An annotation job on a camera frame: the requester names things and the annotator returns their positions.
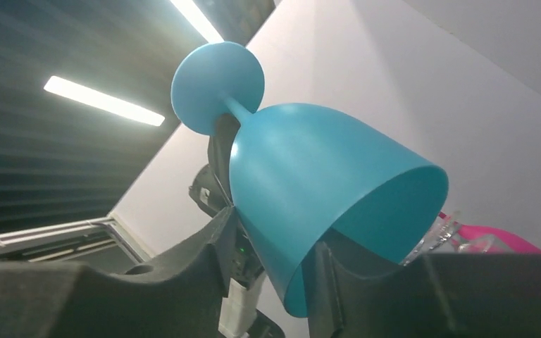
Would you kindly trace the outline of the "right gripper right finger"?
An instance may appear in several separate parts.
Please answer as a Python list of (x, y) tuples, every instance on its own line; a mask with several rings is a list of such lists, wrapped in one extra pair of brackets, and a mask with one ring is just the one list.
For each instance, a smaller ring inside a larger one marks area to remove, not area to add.
[(302, 264), (312, 337), (541, 337), (541, 254), (391, 263), (335, 230)]

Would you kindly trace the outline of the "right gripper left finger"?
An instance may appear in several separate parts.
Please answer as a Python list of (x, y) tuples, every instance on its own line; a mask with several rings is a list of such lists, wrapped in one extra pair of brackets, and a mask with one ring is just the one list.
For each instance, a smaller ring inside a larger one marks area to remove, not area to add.
[(146, 263), (107, 274), (83, 263), (0, 262), (0, 337), (216, 337), (237, 213)]

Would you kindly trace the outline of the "clear ribbed wine glass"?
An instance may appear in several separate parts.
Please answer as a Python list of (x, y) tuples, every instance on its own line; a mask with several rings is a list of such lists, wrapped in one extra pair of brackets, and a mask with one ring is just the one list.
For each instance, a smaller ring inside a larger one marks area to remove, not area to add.
[(458, 221), (460, 214), (460, 211), (454, 211), (450, 214), (439, 212), (429, 230), (401, 262), (401, 265), (410, 264), (410, 262), (426, 251), (433, 251), (440, 248), (445, 242), (448, 242), (455, 236), (461, 227)]

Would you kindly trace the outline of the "blue wine glass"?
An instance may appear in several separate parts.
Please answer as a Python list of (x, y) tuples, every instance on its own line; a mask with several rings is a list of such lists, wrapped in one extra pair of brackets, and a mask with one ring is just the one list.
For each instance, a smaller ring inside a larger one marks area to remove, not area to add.
[(399, 264), (441, 211), (444, 169), (341, 111), (306, 103), (262, 107), (263, 68), (234, 42), (203, 45), (175, 72), (173, 110), (214, 135), (230, 113), (232, 201), (285, 310), (305, 318), (302, 263), (334, 230)]

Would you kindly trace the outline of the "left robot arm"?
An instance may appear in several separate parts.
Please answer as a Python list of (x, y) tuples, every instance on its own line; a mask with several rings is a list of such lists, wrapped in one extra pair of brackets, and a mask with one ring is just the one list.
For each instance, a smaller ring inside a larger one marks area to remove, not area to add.
[[(239, 128), (240, 122), (228, 113), (217, 119), (215, 134), (209, 137), (209, 163), (189, 187), (189, 196), (212, 218), (232, 205), (229, 160)], [(238, 223), (228, 296), (223, 299), (220, 311), (220, 337), (285, 336), (281, 327), (257, 308), (265, 278), (266, 271), (242, 224)]]

